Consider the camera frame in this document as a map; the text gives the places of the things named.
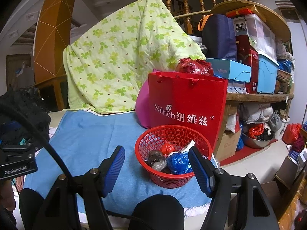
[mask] white floor tile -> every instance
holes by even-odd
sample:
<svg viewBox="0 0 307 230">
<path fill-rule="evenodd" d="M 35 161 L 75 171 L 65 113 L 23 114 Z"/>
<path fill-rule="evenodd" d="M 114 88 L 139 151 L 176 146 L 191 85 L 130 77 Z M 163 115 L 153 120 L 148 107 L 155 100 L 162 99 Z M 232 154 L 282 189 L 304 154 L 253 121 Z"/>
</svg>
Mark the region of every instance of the white floor tile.
<svg viewBox="0 0 307 230">
<path fill-rule="evenodd" d="M 288 155 L 286 145 L 280 140 L 263 151 L 229 164 L 225 169 L 231 175 L 245 176 L 247 173 L 254 173 L 260 183 L 270 182 L 278 171 L 285 157 Z M 198 215 L 185 220 L 185 230 L 199 230 L 204 222 L 205 216 Z"/>
</svg>

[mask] box label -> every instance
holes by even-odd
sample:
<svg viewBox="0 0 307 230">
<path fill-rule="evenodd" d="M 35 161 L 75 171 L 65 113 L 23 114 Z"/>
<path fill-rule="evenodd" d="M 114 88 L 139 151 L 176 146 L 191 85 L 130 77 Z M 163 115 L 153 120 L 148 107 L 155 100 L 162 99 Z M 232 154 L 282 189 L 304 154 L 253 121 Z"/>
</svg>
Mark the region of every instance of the box label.
<svg viewBox="0 0 307 230">
<path fill-rule="evenodd" d="M 235 25 L 235 30 L 237 32 L 245 31 L 246 30 L 246 25 L 245 23 L 240 23 Z"/>
</svg>

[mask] doorway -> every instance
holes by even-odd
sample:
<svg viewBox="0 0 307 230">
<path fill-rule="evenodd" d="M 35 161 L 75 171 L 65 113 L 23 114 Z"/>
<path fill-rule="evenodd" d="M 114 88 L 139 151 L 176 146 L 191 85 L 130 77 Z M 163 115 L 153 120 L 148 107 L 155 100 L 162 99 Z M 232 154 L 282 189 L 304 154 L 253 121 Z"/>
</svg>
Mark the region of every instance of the doorway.
<svg viewBox="0 0 307 230">
<path fill-rule="evenodd" d="M 34 85 L 31 55 L 29 53 L 7 55 L 6 75 L 7 90 L 17 90 Z"/>
</svg>

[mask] metal basin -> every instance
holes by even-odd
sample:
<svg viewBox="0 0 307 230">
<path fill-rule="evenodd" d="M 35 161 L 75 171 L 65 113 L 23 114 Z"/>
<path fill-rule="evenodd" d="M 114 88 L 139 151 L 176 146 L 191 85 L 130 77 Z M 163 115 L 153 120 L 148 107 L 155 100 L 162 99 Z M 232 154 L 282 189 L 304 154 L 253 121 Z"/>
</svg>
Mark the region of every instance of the metal basin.
<svg viewBox="0 0 307 230">
<path fill-rule="evenodd" d="M 265 146 L 268 146 L 270 144 L 270 142 L 274 139 L 275 137 L 275 133 L 272 132 L 271 134 L 273 134 L 273 137 L 271 140 L 268 141 L 261 141 L 261 140 L 257 140 L 257 139 L 253 139 L 247 135 L 245 135 L 244 133 L 241 134 L 242 136 L 242 140 L 244 145 L 254 148 L 254 149 L 262 149 Z"/>
</svg>

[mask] orange wooden pillar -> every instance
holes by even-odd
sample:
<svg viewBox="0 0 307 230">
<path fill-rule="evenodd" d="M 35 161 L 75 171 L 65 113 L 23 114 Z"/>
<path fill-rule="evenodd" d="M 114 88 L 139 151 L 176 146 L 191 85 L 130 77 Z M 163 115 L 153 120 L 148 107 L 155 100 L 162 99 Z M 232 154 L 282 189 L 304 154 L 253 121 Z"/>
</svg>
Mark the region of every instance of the orange wooden pillar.
<svg viewBox="0 0 307 230">
<path fill-rule="evenodd" d="M 37 23 L 34 74 L 38 88 L 53 86 L 56 104 L 64 109 L 60 83 L 66 80 L 63 50 L 69 44 L 75 0 L 45 0 Z"/>
</svg>

